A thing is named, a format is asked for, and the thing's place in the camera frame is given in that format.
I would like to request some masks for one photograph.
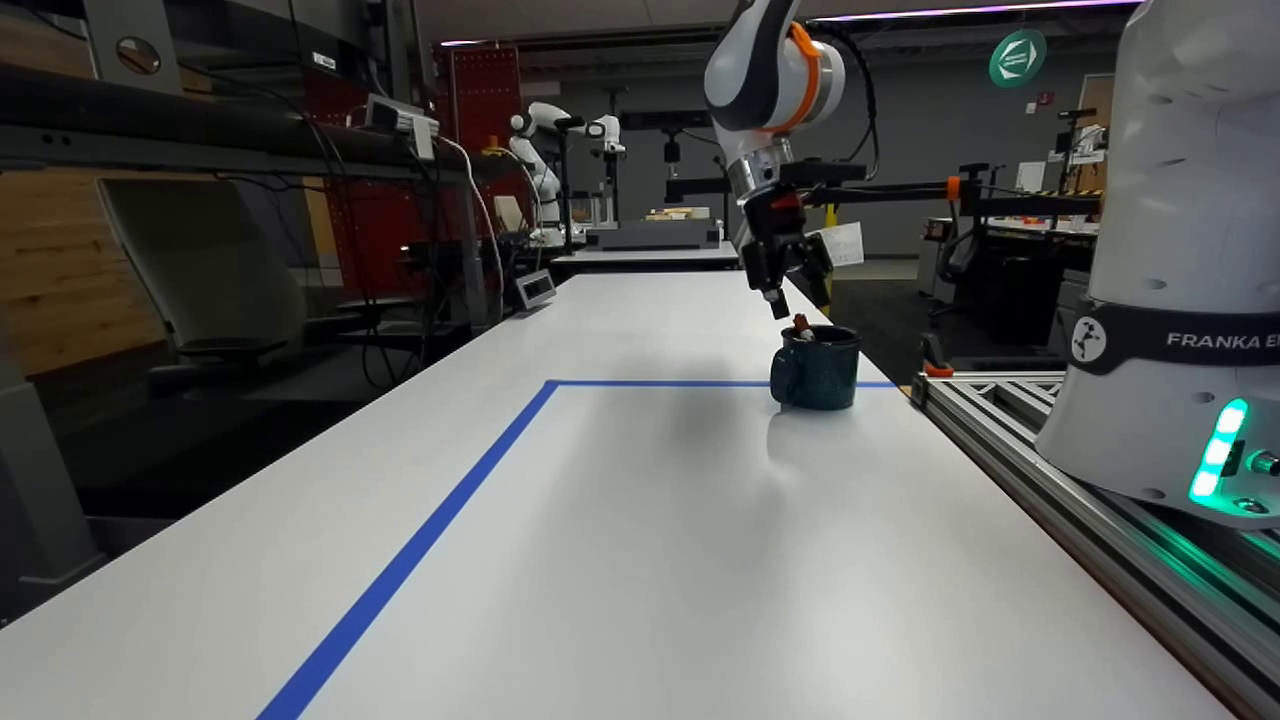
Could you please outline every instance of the mug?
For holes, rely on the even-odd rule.
[[[771,356],[766,387],[783,409],[838,414],[850,405],[861,340],[850,330],[783,330],[783,347]]]

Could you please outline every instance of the metal rail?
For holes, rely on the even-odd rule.
[[[1280,718],[1280,542],[1142,508],[1036,457],[1052,374],[919,381],[914,405],[1239,718]]]

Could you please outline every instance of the black cable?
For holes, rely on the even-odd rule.
[[[963,242],[963,232],[961,232],[961,203],[951,200],[948,203],[948,214],[951,214],[951,242],[948,242],[948,250],[939,252],[939,262],[935,262],[935,269],[933,269],[933,281],[928,281],[928,321],[922,321],[922,330],[928,334],[939,334],[939,321],[951,311],[944,300],[935,300],[935,284],[944,281],[944,284],[951,284],[957,290],[957,297],[961,297],[961,272],[951,272],[951,262],[957,262],[957,250],[961,250],[961,242]]]
[[[288,242],[288,250],[295,252],[295,262],[307,263],[307,258],[315,258],[315,284],[320,284],[325,272],[320,272],[320,252],[315,252],[315,245],[313,245],[313,250],[304,245],[304,235],[298,235],[298,232],[290,227],[290,220],[285,215],[274,191],[273,191],[267,200],[273,200],[273,215],[274,215],[274,226],[285,227],[285,242]]]
[[[454,235],[454,226],[451,215],[444,214],[444,191],[439,191],[439,168],[427,168],[424,171],[424,186],[427,186],[427,195],[433,195],[433,214],[424,214],[424,203],[415,200],[415,215],[424,227],[437,227],[437,235],[451,242]],[[424,356],[427,356],[427,340],[437,338],[437,321],[439,311],[451,303],[451,291],[460,284],[460,272],[451,272],[451,284],[439,281],[439,272],[433,276],[437,281],[437,311],[433,311],[433,300],[424,291]]]
[[[220,178],[223,186],[249,186],[249,189],[261,189],[261,191],[273,191],[267,200],[273,200],[273,215],[274,215],[274,226],[285,227],[285,242],[288,242],[288,250],[295,252],[295,258],[307,258],[307,245],[295,235],[295,227],[288,226],[288,215],[285,215],[285,210],[281,210],[281,191],[295,191],[295,189],[304,189],[304,186],[290,186],[290,189],[273,189],[273,186],[257,186],[257,180],[249,180],[249,178]]]
[[[829,29],[820,31],[824,41],[836,41],[845,50],[845,56],[856,62],[861,76],[863,76],[863,118],[866,118],[866,128],[863,137],[850,145],[850,154],[845,155],[845,166],[850,166],[866,145],[870,145],[870,168],[878,166],[878,90],[874,90],[874,73],[866,64],[866,56],[856,50],[850,35]]]
[[[415,62],[411,84],[424,90],[424,81],[427,81],[427,76],[424,76],[424,56],[427,56],[427,54],[424,54],[424,35],[427,35],[427,31],[424,31],[424,25],[421,25],[421,15],[415,15],[415,6],[409,6],[409,29],[411,29],[409,54],[411,54],[411,62]]]
[[[290,0],[288,0],[288,31],[290,31],[290,62],[304,64],[304,25],[295,19]]]
[[[304,118],[304,123],[307,123],[307,133],[315,137],[320,154],[325,154],[328,178],[338,178],[338,180],[342,180],[342,178],[347,178],[342,154],[325,137],[325,128],[320,128],[315,118]],[[359,284],[359,303],[363,303],[363,311],[377,311],[377,303],[371,303],[371,297],[367,297],[367,272],[363,272],[359,242],[355,242],[355,232],[350,232],[350,226],[355,226],[355,203],[350,203],[350,195],[347,195],[342,186],[337,186],[332,191],[337,191],[338,203],[342,203],[342,210],[338,210],[338,232],[347,235],[347,250],[350,250],[350,269],[355,269],[355,284]],[[363,363],[363,356],[377,347],[379,361],[383,361],[383,368],[388,368],[388,387],[390,387],[390,383],[395,383],[395,368],[390,368],[388,347],[379,344],[379,330],[371,326],[367,338],[371,338],[371,344],[359,344],[363,383],[367,383],[367,387],[379,387],[379,383],[371,381],[367,363]]]

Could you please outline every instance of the wooden panel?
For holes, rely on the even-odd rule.
[[[57,76],[93,76],[88,50],[60,35],[20,10],[0,10],[0,64],[22,64]]]
[[[0,64],[93,76],[83,44],[17,10]],[[164,340],[109,235],[94,171],[0,171],[0,334],[29,375]]]
[[[332,242],[332,214],[328,214],[325,180],[307,180],[304,200],[307,200],[307,220],[313,220],[313,242],[315,242],[320,269],[332,269],[337,263],[337,242]]]

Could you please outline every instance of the ceiling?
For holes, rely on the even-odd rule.
[[[1119,44],[1119,11],[1040,11],[1036,19],[980,19],[980,25],[911,25],[911,29],[866,29],[846,35],[870,67],[908,64],[973,64],[985,62],[998,35],[1030,29],[1052,44],[1052,56],[1110,56]],[[691,81],[702,73],[714,35],[577,35],[577,41],[524,41],[524,81],[557,84],[628,84],[628,81]]]
[[[736,0],[415,0],[433,41],[533,41],[593,31],[718,29]],[[805,0],[800,15],[980,10],[993,0]]]

